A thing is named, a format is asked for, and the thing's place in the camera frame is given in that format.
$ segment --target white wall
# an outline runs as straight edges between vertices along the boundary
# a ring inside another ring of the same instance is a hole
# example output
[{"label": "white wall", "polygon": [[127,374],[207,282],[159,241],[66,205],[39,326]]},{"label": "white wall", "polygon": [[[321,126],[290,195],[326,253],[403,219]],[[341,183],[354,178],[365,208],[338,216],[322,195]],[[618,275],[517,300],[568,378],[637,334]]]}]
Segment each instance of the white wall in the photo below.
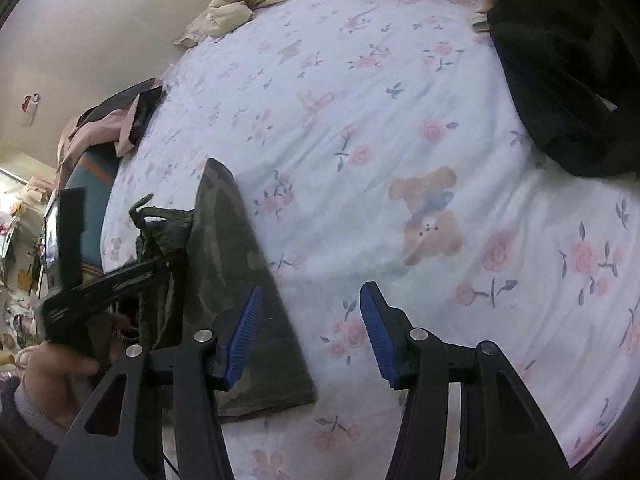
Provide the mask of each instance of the white wall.
[{"label": "white wall", "polygon": [[[162,72],[172,45],[210,0],[21,0],[0,29],[0,151],[11,146],[55,166],[73,115]],[[25,95],[42,96],[21,125]]]},{"label": "white wall", "polygon": [[36,160],[20,150],[12,148],[4,139],[0,140],[0,168],[10,171],[24,180],[29,180],[32,176],[37,176],[53,182],[56,175],[55,168]]}]

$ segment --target bed sheet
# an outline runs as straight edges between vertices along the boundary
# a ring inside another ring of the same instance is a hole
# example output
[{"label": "bed sheet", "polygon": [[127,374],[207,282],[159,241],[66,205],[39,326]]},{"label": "bed sheet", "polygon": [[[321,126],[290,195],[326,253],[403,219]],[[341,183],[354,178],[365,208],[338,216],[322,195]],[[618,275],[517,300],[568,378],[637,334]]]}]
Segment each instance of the bed sheet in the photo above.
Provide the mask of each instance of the bed sheet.
[{"label": "bed sheet", "polygon": [[572,465],[636,384],[639,184],[574,178],[535,150],[490,38],[468,26],[473,2],[258,10],[168,71],[120,166],[105,269],[134,254],[128,208],[149,192],[192,208],[212,156],[238,181],[299,336],[318,402],[226,425],[238,479],[384,477],[406,393],[380,378],[367,280],[446,342],[497,342]]}]

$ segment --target camouflage fabric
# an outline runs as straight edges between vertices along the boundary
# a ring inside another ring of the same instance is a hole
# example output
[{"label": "camouflage fabric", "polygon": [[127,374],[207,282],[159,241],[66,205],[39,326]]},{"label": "camouflage fabric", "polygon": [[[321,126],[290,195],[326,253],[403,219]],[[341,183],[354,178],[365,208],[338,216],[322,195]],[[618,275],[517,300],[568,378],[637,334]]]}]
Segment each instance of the camouflage fabric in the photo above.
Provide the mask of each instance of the camouflage fabric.
[{"label": "camouflage fabric", "polygon": [[198,188],[187,245],[189,283],[183,334],[209,328],[262,287],[263,311],[248,365],[231,392],[218,392],[222,417],[257,415],[314,402],[314,386],[231,172],[210,158]]},{"label": "camouflage fabric", "polygon": [[[147,195],[129,209],[129,216],[140,229],[136,255],[145,262],[160,254],[185,248],[191,233],[193,211],[142,207],[153,195]],[[140,293],[138,303],[139,342],[145,350],[157,350],[180,344],[182,307],[187,269],[175,269],[171,278],[157,290]]]}]

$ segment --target black handheld device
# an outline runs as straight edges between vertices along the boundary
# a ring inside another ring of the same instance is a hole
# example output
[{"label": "black handheld device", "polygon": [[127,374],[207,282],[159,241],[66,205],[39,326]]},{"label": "black handheld device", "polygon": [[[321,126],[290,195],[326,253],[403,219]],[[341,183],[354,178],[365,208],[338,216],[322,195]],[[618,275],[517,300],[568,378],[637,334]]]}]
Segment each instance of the black handheld device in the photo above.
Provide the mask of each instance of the black handheld device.
[{"label": "black handheld device", "polygon": [[172,269],[187,265],[187,255],[184,250],[173,251],[82,283],[83,230],[84,189],[59,191],[46,214],[45,260],[50,289],[36,315],[46,339],[70,346],[106,367],[112,325],[105,310],[122,298],[167,282]]}]

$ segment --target cable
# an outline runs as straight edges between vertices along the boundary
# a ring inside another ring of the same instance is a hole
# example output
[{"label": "cable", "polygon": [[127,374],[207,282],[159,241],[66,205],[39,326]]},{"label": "cable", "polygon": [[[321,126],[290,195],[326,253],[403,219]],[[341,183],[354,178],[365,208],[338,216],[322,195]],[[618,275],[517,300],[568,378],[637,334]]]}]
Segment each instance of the cable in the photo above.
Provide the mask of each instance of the cable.
[{"label": "cable", "polygon": [[164,456],[164,461],[168,463],[169,467],[173,470],[173,472],[175,473],[175,475],[180,478],[180,473],[178,473],[178,470],[175,468],[175,466],[171,463],[171,460],[169,460],[166,455],[164,453],[162,453],[162,456]]}]

